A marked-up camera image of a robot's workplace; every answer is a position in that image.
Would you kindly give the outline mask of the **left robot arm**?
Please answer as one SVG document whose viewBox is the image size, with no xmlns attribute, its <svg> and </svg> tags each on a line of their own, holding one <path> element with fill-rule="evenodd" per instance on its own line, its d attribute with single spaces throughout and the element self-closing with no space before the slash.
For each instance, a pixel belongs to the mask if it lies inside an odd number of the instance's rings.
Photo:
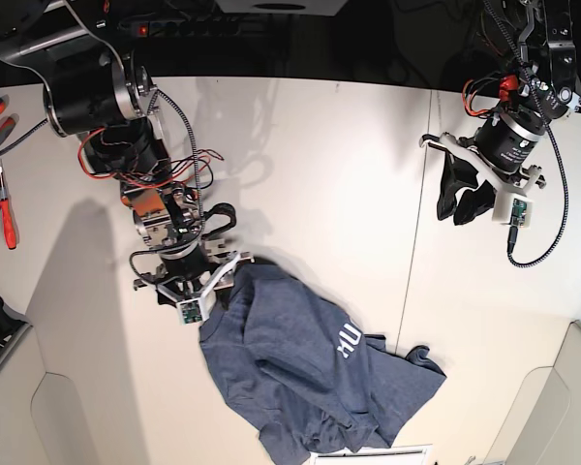
<svg viewBox="0 0 581 465">
<path fill-rule="evenodd" d="M 500 62 L 465 82 L 465 113 L 481 124 L 470 137 L 425 135 L 443 153 L 436 212 L 457 226 L 489 212 L 494 222 L 527 228 L 534 188 L 546 180 L 528 165 L 551 122 L 581 107 L 580 80 L 567 1 L 487 1 L 478 32 Z"/>
</svg>

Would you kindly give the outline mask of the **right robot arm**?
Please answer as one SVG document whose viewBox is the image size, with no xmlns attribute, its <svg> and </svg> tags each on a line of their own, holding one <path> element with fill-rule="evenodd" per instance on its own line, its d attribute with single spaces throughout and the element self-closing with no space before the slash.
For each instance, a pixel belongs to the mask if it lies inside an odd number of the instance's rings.
<svg viewBox="0 0 581 465">
<path fill-rule="evenodd" d="M 45 124 L 76 136 L 77 159 L 93 179 L 114 179 L 131 210 L 145 255 L 161 265 L 138 272 L 162 304 L 203 307 L 243 260 L 224 247 L 209 251 L 215 215 L 236 224 L 232 205 L 205 208 L 201 173 L 215 154 L 195 142 L 170 157 L 159 105 L 168 96 L 113 36 L 108 1 L 0 1 L 0 61 L 43 84 Z"/>
</svg>

